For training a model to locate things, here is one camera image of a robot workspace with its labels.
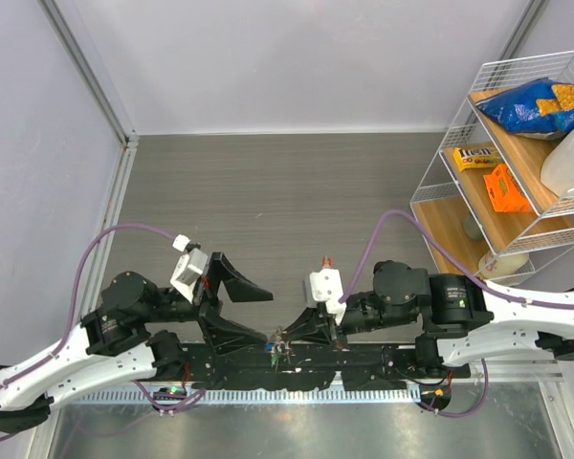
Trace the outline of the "keychain with keys and strap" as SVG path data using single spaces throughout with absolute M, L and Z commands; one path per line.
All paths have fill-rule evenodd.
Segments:
M 291 363 L 291 341 L 283 327 L 277 327 L 266 343 L 265 351 L 270 354 L 271 366 L 277 373 L 280 365 Z

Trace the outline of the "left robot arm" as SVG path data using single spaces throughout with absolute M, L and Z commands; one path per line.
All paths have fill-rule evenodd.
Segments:
M 255 330 L 221 318 L 221 287 L 232 302 L 274 298 L 221 252 L 194 249 L 182 255 L 163 288 L 138 273 L 120 273 L 101 292 L 98 309 L 74 326 L 63 345 L 0 365 L 0 432 L 38 426 L 74 398 L 114 384 L 184 377 L 190 357 L 177 335 L 166 330 L 152 335 L 149 323 L 225 326 L 238 348 L 264 342 Z

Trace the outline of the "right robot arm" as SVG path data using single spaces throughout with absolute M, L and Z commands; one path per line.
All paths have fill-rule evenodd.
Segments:
M 529 350 L 574 361 L 574 289 L 553 293 L 430 274 L 392 260 L 378 262 L 368 292 L 338 297 L 338 271 L 323 268 L 305 282 L 308 305 L 280 333 L 291 341 L 343 349 L 347 336 L 419 322 L 413 363 L 427 377 L 472 361 Z

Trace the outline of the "small red key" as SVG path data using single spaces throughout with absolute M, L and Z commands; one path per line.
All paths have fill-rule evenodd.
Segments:
M 321 268 L 323 270 L 332 268 L 332 260 L 329 256 L 324 256 L 324 258 L 321 261 Z

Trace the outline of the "cream lotion bottle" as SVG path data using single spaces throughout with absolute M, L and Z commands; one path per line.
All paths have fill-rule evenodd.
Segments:
M 528 261 L 529 254 L 527 252 L 498 256 L 492 251 L 487 251 L 478 261 L 478 276 L 494 279 L 512 275 Z

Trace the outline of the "yellow candy bag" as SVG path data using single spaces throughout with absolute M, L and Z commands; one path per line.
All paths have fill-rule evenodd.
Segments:
M 497 149 L 491 147 L 453 149 L 453 160 L 459 172 L 468 169 L 494 168 L 503 160 Z

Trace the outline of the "orange candy bag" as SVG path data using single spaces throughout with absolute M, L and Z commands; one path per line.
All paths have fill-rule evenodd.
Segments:
M 483 176 L 492 208 L 500 213 L 533 213 L 534 210 L 506 164 Z

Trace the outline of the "white plastic bottle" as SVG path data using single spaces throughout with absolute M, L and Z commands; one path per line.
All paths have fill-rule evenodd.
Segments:
M 574 188 L 574 129 L 544 161 L 541 182 L 558 197 Z

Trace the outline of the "blue chips bag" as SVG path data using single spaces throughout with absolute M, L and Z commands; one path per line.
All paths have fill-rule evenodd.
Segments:
M 475 103 L 503 131 L 556 140 L 574 129 L 574 84 L 539 78 Z

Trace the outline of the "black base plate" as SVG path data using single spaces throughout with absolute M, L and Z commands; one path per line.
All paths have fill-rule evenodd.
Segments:
M 393 343 L 355 343 L 344 350 L 295 344 L 274 357 L 264 345 L 217 355 L 204 343 L 184 343 L 182 352 L 148 382 L 186 382 L 207 390 L 325 390 L 337 376 L 347 391 L 404 388 L 407 382 L 437 385 L 448 376 L 467 379 L 470 367 L 453 370 L 421 365 L 413 347 Z

